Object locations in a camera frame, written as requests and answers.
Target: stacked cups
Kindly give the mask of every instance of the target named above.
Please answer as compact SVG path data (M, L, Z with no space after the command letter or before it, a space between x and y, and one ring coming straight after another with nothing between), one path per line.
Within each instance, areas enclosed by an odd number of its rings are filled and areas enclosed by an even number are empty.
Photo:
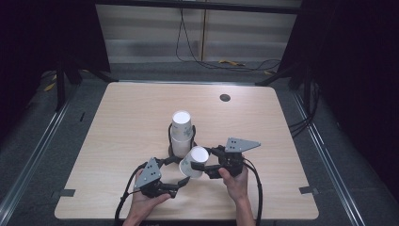
M193 127L188 112L181 110L173 114L170 134L174 155L184 158L190 152L193 142Z

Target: wooden table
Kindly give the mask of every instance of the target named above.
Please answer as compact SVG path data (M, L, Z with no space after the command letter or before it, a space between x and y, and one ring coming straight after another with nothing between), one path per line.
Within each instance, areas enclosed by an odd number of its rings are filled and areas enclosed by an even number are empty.
M230 95L228 102L221 94ZM177 110L191 114L200 146L226 145L228 137L260 141L245 152L263 184L263 218L313 219L318 210L312 194L302 195L308 181L271 88L231 85L112 83L76 159L56 217L113 218L134 169L151 157L168 157L168 126ZM212 156L208 164L216 164ZM177 164L161 168L164 183L183 179ZM256 217L258 192L249 172L248 193ZM126 218L131 196L120 217ZM158 205L148 219L234 219L235 206L222 180L206 174L191 179L174 200Z

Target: black cable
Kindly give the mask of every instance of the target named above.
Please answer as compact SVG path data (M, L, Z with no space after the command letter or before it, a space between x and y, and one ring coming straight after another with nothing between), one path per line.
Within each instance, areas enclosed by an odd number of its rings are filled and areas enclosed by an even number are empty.
M320 98L320 90L314 80L313 80L312 96L313 96L313 110L312 110L311 114L305 120L289 126L291 128L291 127L298 126L299 124L302 124L301 126L299 126L296 129L291 131L291 133L297 131L294 135L292 135L293 138L297 137L300 133L302 133L302 131L304 131L311 124L311 122L313 121L314 116L316 114L316 110L317 110L317 106L318 106L318 102L319 102L319 98Z
M140 169L144 169L146 167L146 165L147 165L147 162L145 162L145 163L141 164L140 166L138 166L137 169L135 169L135 171L130 176L129 182L127 183L127 186L126 186L126 188L125 188L125 190L123 192L123 195L122 195L122 197L120 197L120 204L118 205L117 211L115 212L114 226L122 225L123 222L120 220L120 210L122 209L122 206L123 206L124 202L126 201L127 197L129 197L130 194L137 192L137 191L134 191L132 193L128 192L130 184L132 183L133 178L135 177L136 173Z
M203 62L203 61L198 61L198 60L196 59L196 57L194 56L194 53L193 53L193 51L192 51L192 49L191 49L190 40L189 40L189 38L188 38L187 30L186 30L186 28L185 28L185 22L184 22L183 9L182 9L182 8L180 8L180 15L181 15L181 21L180 21L180 26L179 26L179 35L178 35L178 38L177 38L176 51L175 51L175 53L176 53L176 57L177 57L180 61L182 61L182 62L196 62L196 63L198 63L200 66L202 66L202 67L204 67L204 68L207 68L207 69L224 69L224 70L228 70L228 71L241 72L241 73L254 72L254 71L266 71L266 70L271 70L271 69L276 68L277 66L279 66L279 64L280 64L280 62L281 62L280 59L267 59L267 60L263 61L257 68L255 68L255 69L250 69L250 68L226 68L226 67L220 67L220 66L216 66L216 65L213 65L213 64L210 64L210 63L206 63L206 62ZM181 33L182 33L182 26L183 26L184 33L185 33L185 38L186 38L186 40L187 40L188 49L190 50L190 54L191 54L191 56L194 58L194 60L183 60L183 59L181 59L181 58L179 57L178 50L179 50L180 36L181 36ZM278 63L276 63L276 64L275 64L274 66L272 66L272 67L265 68L265 69L261 69L261 67L263 66L263 64L264 64L265 62L269 62L269 61L277 61Z
M256 225L260 226L261 225L261 219L262 219L262 209L263 209L263 189L262 189L262 183L261 179L259 178L258 171L255 169L255 166L247 159L245 159L247 162L249 162L252 166L244 162L244 165L250 169L253 174L255 174L256 182L258 183L258 216L256 217Z
M129 195L135 194L135 193L137 193L139 191L141 191L141 190L132 191L132 192L129 193Z

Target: wall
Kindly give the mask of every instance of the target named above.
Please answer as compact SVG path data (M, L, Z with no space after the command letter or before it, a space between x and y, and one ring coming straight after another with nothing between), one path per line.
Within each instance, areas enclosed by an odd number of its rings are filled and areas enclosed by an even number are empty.
M301 1L225 3L299 7ZM110 63L179 61L178 9L98 5L97 11ZM270 13L184 9L183 14L193 54L203 60L282 58L295 21L295 15ZM183 29L179 43L179 57L192 59Z

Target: black curtain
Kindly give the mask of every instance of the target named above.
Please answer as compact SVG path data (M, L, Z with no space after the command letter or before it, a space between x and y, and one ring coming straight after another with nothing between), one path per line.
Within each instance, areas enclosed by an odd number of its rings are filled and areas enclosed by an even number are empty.
M399 201L398 11L395 1L341 1L323 42L314 42L320 51L301 53L341 127ZM306 36L300 27L298 35ZM287 58L298 59L292 50Z
M4 0L0 29L0 138L21 116L41 75L56 70L59 60L73 70L84 69L78 59L110 71L94 4Z

